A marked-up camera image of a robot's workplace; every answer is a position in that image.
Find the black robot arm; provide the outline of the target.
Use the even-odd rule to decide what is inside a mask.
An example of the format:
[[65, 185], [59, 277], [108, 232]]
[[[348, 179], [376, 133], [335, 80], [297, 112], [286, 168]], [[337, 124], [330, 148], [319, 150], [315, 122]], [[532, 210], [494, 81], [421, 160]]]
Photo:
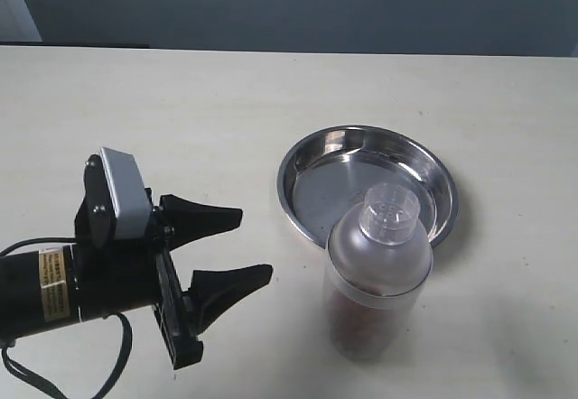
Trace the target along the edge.
[[240, 226], [241, 209], [163, 195], [144, 234], [120, 240], [95, 235], [87, 206], [75, 218], [71, 244], [1, 258], [1, 340], [150, 307], [175, 370], [197, 364], [199, 336], [225, 311], [267, 286], [269, 264], [228, 271], [196, 270], [187, 290], [171, 252]]

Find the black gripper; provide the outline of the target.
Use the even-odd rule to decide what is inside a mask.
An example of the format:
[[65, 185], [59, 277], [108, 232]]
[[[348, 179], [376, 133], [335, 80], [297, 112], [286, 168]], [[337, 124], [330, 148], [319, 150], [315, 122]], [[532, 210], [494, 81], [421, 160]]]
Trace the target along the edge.
[[[159, 207], [172, 228], [169, 251], [233, 231], [243, 218], [242, 209], [204, 205], [172, 194], [163, 195]], [[187, 305], [168, 250], [162, 239], [115, 240], [101, 248], [85, 242], [72, 247], [72, 259], [80, 319], [150, 306], [172, 367], [181, 369], [201, 361], [204, 347], [198, 335], [235, 304], [270, 284], [273, 266], [195, 270]]]

